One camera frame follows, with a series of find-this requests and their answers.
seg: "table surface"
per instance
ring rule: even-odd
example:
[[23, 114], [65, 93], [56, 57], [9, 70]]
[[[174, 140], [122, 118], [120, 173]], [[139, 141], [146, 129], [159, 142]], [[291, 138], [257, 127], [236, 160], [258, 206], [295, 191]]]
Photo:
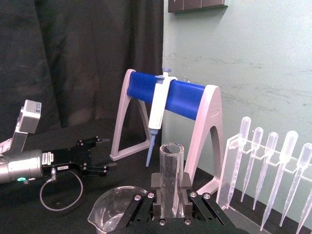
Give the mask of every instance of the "table surface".
[[[73, 147], [77, 140], [95, 136], [113, 139], [115, 123], [112, 120], [97, 120], [87, 124], [68, 127], [48, 133], [29, 136], [24, 150], [53, 150]], [[121, 146], [126, 148], [137, 143], [136, 139], [122, 138]], [[93, 164], [111, 163], [110, 143], [100, 143], [92, 149]], [[116, 170], [108, 171], [106, 177], [84, 176], [83, 195], [73, 207], [62, 212], [45, 209], [39, 192], [48, 179], [39, 178], [28, 185], [20, 182], [0, 184], [0, 233], [37, 234], [66, 233], [92, 234], [95, 227], [87, 221], [95, 201], [111, 188], [133, 185], [150, 190], [151, 174], [159, 172], [159, 150], [153, 152], [149, 168], [145, 167], [147, 150], [116, 161]], [[211, 175], [198, 170], [194, 188], [206, 184]], [[54, 208], [62, 208], [76, 199], [80, 192], [78, 180], [69, 172], [58, 176], [56, 184], [48, 184], [44, 189], [44, 201]]]

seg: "label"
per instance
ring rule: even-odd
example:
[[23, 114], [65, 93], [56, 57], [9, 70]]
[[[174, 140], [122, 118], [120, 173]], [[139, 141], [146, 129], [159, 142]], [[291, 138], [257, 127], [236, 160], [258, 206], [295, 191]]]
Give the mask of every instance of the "label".
[[40, 102], [36, 102], [35, 112], [40, 114], [40, 112], [41, 112], [41, 103]]
[[58, 171], [66, 170], [66, 169], [68, 169], [68, 166], [57, 167], [57, 169], [58, 169]]
[[48, 165], [51, 165], [51, 152], [48, 152]]
[[42, 154], [42, 165], [46, 165], [46, 164], [48, 164], [48, 154], [43, 153]]

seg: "glass tube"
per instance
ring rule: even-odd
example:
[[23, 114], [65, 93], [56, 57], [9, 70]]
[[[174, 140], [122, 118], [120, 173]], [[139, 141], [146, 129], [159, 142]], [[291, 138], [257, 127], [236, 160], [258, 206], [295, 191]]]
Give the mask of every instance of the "glass tube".
[[182, 205], [184, 147], [166, 143], [160, 147], [161, 218], [184, 217]]

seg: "transfer pipette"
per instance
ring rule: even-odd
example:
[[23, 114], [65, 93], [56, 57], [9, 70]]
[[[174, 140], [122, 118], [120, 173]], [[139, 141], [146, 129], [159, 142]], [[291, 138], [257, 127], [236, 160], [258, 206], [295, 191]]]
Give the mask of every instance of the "transfer pipette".
[[148, 127], [150, 129], [150, 133], [152, 135], [150, 147], [147, 153], [146, 159], [146, 167], [150, 164], [152, 151], [155, 143], [155, 138], [158, 133], [158, 130], [161, 128], [162, 118], [164, 115], [167, 96], [169, 92], [170, 83], [172, 80], [177, 80], [176, 77], [168, 76], [169, 72], [171, 72], [170, 68], [163, 68], [163, 75], [157, 76], [157, 82], [155, 84], [153, 102], [151, 107], [150, 120], [148, 123]]
[[285, 168], [286, 164], [291, 160], [291, 157], [293, 154], [293, 149], [294, 149], [294, 146], [297, 142], [297, 139], [298, 139], [298, 133], [296, 131], [287, 132], [281, 153], [279, 155], [279, 166], [277, 169], [277, 173], [276, 173], [276, 177], [274, 180], [272, 191], [271, 191], [271, 194], [269, 197], [269, 201], [268, 201], [267, 207], [265, 208], [265, 211], [263, 214], [260, 231], [262, 231], [263, 226], [264, 226], [265, 222], [267, 221], [267, 219], [270, 215], [271, 209], [272, 209], [273, 204], [274, 204], [274, 200], [276, 198], [276, 194], [278, 191], [279, 184], [281, 183], [281, 180], [283, 177], [284, 168]]
[[304, 208], [302, 210], [296, 234], [299, 234], [300, 229], [302, 228], [304, 222], [306, 221], [307, 217], [309, 216], [311, 208], [312, 208], [312, 189], [310, 191], [310, 194], [308, 196], [306, 204], [304, 205]]
[[246, 192], [249, 180], [250, 180], [250, 176], [252, 174], [253, 166], [254, 166], [254, 157], [255, 157], [258, 149], [260, 148], [262, 136], [263, 136], [263, 129], [260, 127], [257, 127], [253, 133], [253, 141], [252, 141], [252, 146], [251, 146], [252, 152], [250, 153], [250, 158], [249, 158], [247, 171], [246, 171], [246, 175], [245, 175], [245, 179], [244, 179], [243, 193], [242, 193], [242, 197], [240, 199], [240, 202], [242, 202], [244, 199], [244, 195], [245, 195], [245, 192]]
[[239, 130], [239, 135], [238, 135], [238, 149], [237, 149], [237, 154], [236, 154], [236, 159], [235, 159], [235, 165], [234, 165], [234, 171], [233, 171], [233, 175], [232, 175], [230, 190], [229, 190], [229, 194], [228, 194], [227, 208], [229, 207], [230, 202], [231, 202], [232, 197], [233, 197], [235, 184], [236, 184], [236, 180], [237, 180], [237, 175], [238, 175], [238, 170], [239, 170], [239, 166], [240, 166], [240, 161], [242, 159], [244, 146], [247, 143], [248, 133], [249, 133], [249, 129], [250, 129], [250, 123], [251, 123], [251, 119], [246, 116], [246, 117], [243, 117], [242, 122], [240, 124], [240, 130]]
[[257, 187], [255, 190], [254, 201], [253, 201], [253, 210], [255, 208], [255, 204], [258, 201], [258, 197], [259, 197], [261, 189], [262, 189], [264, 177], [267, 173], [269, 162], [270, 162], [271, 157], [274, 154], [274, 151], [276, 148], [277, 140], [278, 140], [278, 134], [277, 133], [272, 132], [269, 134], [267, 144], [266, 144], [265, 150], [264, 150], [265, 158], [264, 158], [264, 162], [262, 164], [259, 180], [258, 180]]
[[289, 207], [291, 206], [293, 202], [293, 197], [296, 193], [296, 190], [298, 188], [301, 176], [303, 172], [308, 168], [310, 160], [312, 157], [312, 144], [311, 143], [306, 143], [303, 145], [300, 156], [297, 161], [297, 168], [296, 168], [296, 174], [294, 175], [293, 181], [291, 188], [288, 192], [287, 199], [285, 202], [284, 210], [283, 210], [283, 215], [281, 222], [279, 226], [281, 227], [284, 221], [284, 218], [286, 217], [286, 214], [289, 210]]

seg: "pipette rack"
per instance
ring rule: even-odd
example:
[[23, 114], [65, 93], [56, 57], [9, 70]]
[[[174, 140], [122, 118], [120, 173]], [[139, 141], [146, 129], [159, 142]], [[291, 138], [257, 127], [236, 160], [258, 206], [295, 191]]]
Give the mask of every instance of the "pipette rack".
[[[223, 166], [222, 166], [222, 171], [221, 171], [221, 180], [220, 180], [217, 199], [216, 199], [218, 205], [223, 210], [227, 208], [228, 194], [230, 190], [232, 175], [234, 172], [234, 163], [235, 163], [235, 158], [236, 158], [235, 156], [238, 150], [238, 139], [239, 139], [239, 134], [229, 138], [226, 144], [224, 161], [223, 161]], [[283, 136], [280, 136], [279, 141], [281, 140], [284, 140]], [[243, 190], [244, 177], [245, 177], [246, 170], [247, 170], [247, 164], [250, 159], [250, 153], [252, 151], [251, 144], [252, 142], [250, 140], [247, 140], [247, 143], [244, 146], [243, 156], [242, 156], [240, 167], [239, 167], [239, 172], [238, 172], [235, 188], [240, 191]], [[260, 145], [260, 148], [256, 152], [256, 155], [254, 157], [255, 161], [253, 165], [253, 170], [251, 173], [249, 185], [246, 190], [246, 194], [251, 197], [255, 196], [256, 184], [259, 179], [261, 167], [265, 160], [264, 151], [265, 151], [265, 146]], [[262, 190], [258, 198], [258, 202], [262, 202], [265, 205], [268, 202], [271, 189], [273, 187], [273, 182], [276, 176], [277, 168], [278, 168], [278, 165], [280, 164], [279, 155], [280, 155], [280, 152], [275, 150], [274, 154], [272, 155], [269, 161], [268, 170], [267, 170], [264, 182], [263, 182]], [[277, 196], [273, 205], [273, 209], [280, 213], [283, 212], [284, 204], [285, 204], [288, 192], [290, 190], [293, 177], [297, 170], [297, 165], [296, 165], [297, 161], [298, 159], [292, 156], [291, 160], [286, 164], [286, 167], [284, 169], [283, 178], [279, 186]], [[306, 204], [306, 201], [307, 201], [307, 198], [309, 196], [311, 189], [312, 189], [312, 164], [310, 163], [308, 168], [304, 171], [304, 173], [301, 176], [301, 180], [297, 188], [297, 191], [295, 191], [295, 195], [294, 195], [292, 204], [290, 206], [290, 210], [288, 211], [286, 215], [287, 217], [293, 219], [296, 222], [300, 221], [302, 211], [305, 207], [305, 204]], [[311, 229], [311, 226], [312, 226], [311, 216], [312, 215], [309, 215], [305, 223], [303, 224], [309, 229]]]
[[[145, 102], [149, 104], [152, 103], [156, 82], [156, 76], [140, 73], [133, 69], [127, 70], [122, 85], [112, 151], [110, 154], [110, 158], [113, 161], [130, 156], [149, 147], [151, 135], [147, 127], [148, 116]], [[138, 103], [145, 129], [146, 141], [119, 150], [122, 126], [128, 105], [132, 98]], [[203, 193], [214, 193], [219, 186], [221, 166], [223, 163], [223, 123], [220, 88], [215, 85], [203, 86], [173, 80], [170, 84], [165, 109], [195, 120], [184, 168], [184, 172], [190, 175], [191, 182], [194, 180], [207, 135], [208, 133], [211, 134], [214, 154], [212, 158], [212, 163], [214, 164], [214, 178], [200, 188], [197, 193], [200, 195]]]

